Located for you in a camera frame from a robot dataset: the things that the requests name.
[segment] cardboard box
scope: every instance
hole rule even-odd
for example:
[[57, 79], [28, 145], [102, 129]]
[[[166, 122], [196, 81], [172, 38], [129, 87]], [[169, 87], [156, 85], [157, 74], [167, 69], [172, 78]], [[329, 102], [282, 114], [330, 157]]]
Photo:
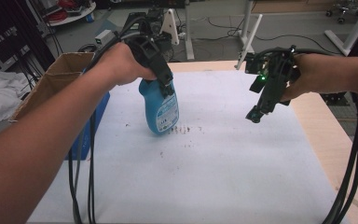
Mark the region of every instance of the cardboard box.
[[[72, 81], [78, 78], [86, 66], [91, 62], [94, 53], [64, 53], [62, 54], [40, 78], [35, 87], [25, 100], [19, 105], [10, 122], [21, 122], [26, 114], [46, 102], [51, 96], [65, 88]], [[103, 97], [96, 108], [96, 127], [102, 119], [103, 112], [109, 101], [109, 92]], [[90, 150], [90, 121], [87, 122], [83, 131], [76, 138], [72, 145], [74, 160], [80, 152], [81, 160], [85, 160]]]

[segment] wheel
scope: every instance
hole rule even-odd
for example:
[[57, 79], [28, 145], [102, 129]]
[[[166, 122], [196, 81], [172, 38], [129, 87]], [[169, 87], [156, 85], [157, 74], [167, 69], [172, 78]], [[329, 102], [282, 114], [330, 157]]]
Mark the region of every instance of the wheel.
[[345, 18], [340, 17], [340, 18], [337, 19], [337, 21], [338, 21], [339, 24], [344, 24], [345, 23]]
[[326, 17], [331, 17], [333, 15], [333, 11], [332, 10], [327, 10], [326, 11]]

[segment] red object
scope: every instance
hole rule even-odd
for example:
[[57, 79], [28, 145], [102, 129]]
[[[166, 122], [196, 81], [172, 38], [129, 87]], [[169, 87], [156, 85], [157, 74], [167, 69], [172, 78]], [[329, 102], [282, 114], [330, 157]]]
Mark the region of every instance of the red object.
[[48, 22], [54, 23], [54, 22], [63, 21], [67, 17], [68, 17], [68, 13], [65, 10], [61, 9], [60, 11], [48, 15]]
[[57, 5], [63, 8], [74, 8], [77, 7], [77, 4], [74, 0], [59, 0]]

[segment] white table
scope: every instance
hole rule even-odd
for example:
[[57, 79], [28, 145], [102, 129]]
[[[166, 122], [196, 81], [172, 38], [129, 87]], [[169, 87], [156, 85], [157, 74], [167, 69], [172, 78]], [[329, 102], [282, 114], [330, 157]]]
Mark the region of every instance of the white table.
[[[253, 77], [205, 72], [235, 63], [171, 64], [181, 114], [160, 137], [147, 128], [137, 83], [111, 91], [96, 139], [99, 223], [322, 222], [349, 138], [316, 94], [277, 106], [259, 124], [245, 119], [258, 99], [248, 91]], [[188, 70], [204, 72], [178, 73]], [[85, 219], [88, 168], [83, 162], [78, 189]], [[358, 223], [358, 194], [348, 215]], [[65, 163], [30, 222], [71, 220]]]

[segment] white paper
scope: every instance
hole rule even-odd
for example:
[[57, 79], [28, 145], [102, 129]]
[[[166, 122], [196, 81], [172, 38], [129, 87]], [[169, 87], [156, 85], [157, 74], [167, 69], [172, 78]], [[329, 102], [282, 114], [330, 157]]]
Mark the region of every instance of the white paper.
[[[290, 106], [258, 124], [241, 71], [174, 74], [180, 118], [147, 128], [139, 81], [111, 91], [96, 136], [98, 223], [322, 223], [336, 198]], [[77, 199], [87, 222], [89, 161]], [[31, 222], [73, 222], [65, 163]]]

